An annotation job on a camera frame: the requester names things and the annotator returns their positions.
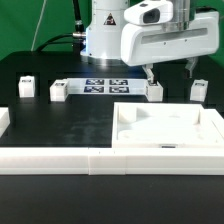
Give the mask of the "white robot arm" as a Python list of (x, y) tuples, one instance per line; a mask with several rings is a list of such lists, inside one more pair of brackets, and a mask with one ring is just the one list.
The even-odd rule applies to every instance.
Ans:
[(185, 59), (191, 75), (202, 55), (219, 47), (219, 13), (196, 0), (92, 0), (82, 59), (141, 66), (153, 81), (155, 63)]

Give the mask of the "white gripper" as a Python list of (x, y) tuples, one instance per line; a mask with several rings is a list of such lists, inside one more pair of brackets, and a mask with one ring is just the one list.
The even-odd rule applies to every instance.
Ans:
[(191, 0), (144, 0), (126, 9), (124, 19), (121, 59), (143, 65), (150, 84), (155, 83), (152, 64), (188, 58), (185, 76), (191, 78), (197, 56), (219, 47), (219, 13), (196, 13)]

